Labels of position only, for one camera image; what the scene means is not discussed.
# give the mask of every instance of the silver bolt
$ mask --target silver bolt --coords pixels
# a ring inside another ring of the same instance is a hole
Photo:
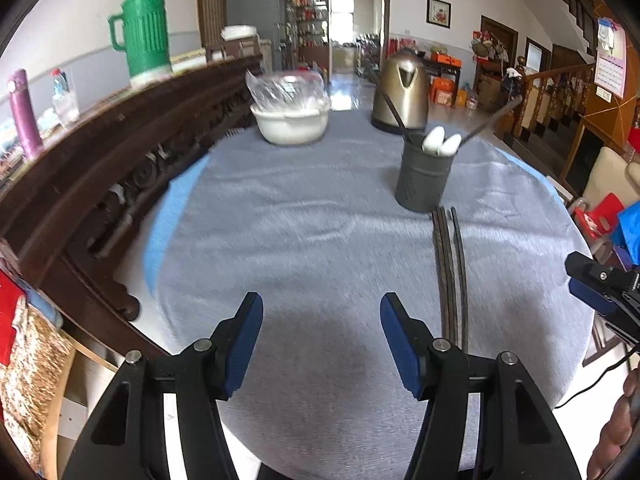
[[[211,348],[211,339],[207,339],[207,338],[198,339],[193,344],[193,347],[195,348],[196,352],[206,352],[207,350],[209,350],[209,348]]]
[[[451,343],[443,338],[434,339],[433,348],[438,352],[447,352],[451,348]]]
[[[518,358],[513,352],[502,352],[502,360],[508,365],[514,365],[518,362]]]
[[[127,352],[127,355],[124,356],[124,360],[129,365],[134,365],[140,362],[142,359],[142,352],[140,350],[130,350]]]

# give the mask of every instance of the gray tablecloth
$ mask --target gray tablecloth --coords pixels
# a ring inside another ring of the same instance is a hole
[[[447,127],[452,134],[455,128]],[[402,387],[380,298],[440,335],[430,216],[394,200],[402,139],[338,112],[316,144],[279,148],[249,130],[212,151],[162,261],[156,295],[178,352],[231,317],[247,291],[264,323],[223,422],[298,480],[401,479],[425,410]],[[514,351],[549,403],[567,390],[593,315],[567,291],[564,258],[587,247],[545,186],[477,139],[456,157],[442,204],[458,210],[469,350]],[[470,400],[463,468],[471,467]]]

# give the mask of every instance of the blue gripper pad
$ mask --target blue gripper pad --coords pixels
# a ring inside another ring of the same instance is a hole
[[[226,357],[226,380],[223,390],[231,397],[242,386],[244,374],[249,367],[249,360],[254,353],[255,342],[262,326],[262,298],[250,292],[240,305],[236,320],[244,315],[244,321],[238,327],[238,333]]]
[[[414,348],[411,346],[409,338],[402,328],[402,323],[396,309],[392,305],[389,294],[385,294],[382,300],[380,300],[380,323],[382,323],[382,330],[385,332],[386,342],[389,344],[391,354],[396,362],[396,367],[398,367],[402,384],[418,399],[422,392],[418,372],[418,356],[415,354]]]
[[[571,278],[569,280],[569,292],[572,296],[575,296],[582,302],[589,305],[593,310],[599,313],[601,316],[611,314],[617,309],[617,305],[613,301],[605,300],[600,294],[598,294],[592,288],[589,288],[583,282]]]

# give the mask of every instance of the picture frame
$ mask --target picture frame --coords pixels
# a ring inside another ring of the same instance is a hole
[[[442,0],[427,0],[427,23],[451,28],[451,4]]]

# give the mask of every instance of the floor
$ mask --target floor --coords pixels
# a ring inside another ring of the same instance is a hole
[[[374,91],[375,88],[371,83],[364,82],[357,79],[356,76],[351,75],[337,75],[334,77],[334,81],[328,89],[332,107],[336,111],[356,108],[370,109],[373,103]],[[446,121],[467,131],[473,129],[487,118],[488,114],[480,110],[471,111],[461,107],[449,108],[441,105],[430,105],[430,119]],[[485,131],[481,136],[500,149],[510,151],[503,142],[492,135],[491,131]],[[132,246],[116,278],[125,283],[130,293],[140,300],[141,315],[135,322],[135,325],[158,344],[165,346],[164,335],[153,323],[154,300],[146,287],[142,275],[142,251],[146,234],[148,234],[148,229],[150,228],[150,220],[153,216],[153,212],[148,215],[148,221],[145,223],[141,235]],[[574,382],[566,398],[593,383],[604,368],[617,361],[622,354],[623,349],[619,347],[589,365],[587,368],[580,368],[576,373]],[[103,378],[94,378],[95,374],[90,370],[85,371],[84,376],[84,380],[90,383],[87,386],[87,390],[91,392],[93,403],[96,392],[104,388],[106,383]],[[600,430],[609,419],[613,405],[622,392],[622,383],[625,377],[626,367],[623,365],[617,370],[607,374],[606,378],[588,393],[578,397],[569,403],[567,407],[554,412],[583,477],[591,451],[598,441]],[[172,480],[184,480],[186,474],[180,449],[175,396],[166,396],[164,406],[165,437],[171,478]],[[231,456],[238,470],[239,479],[255,479],[259,460],[252,455],[240,441],[230,434],[226,428],[225,435]]]

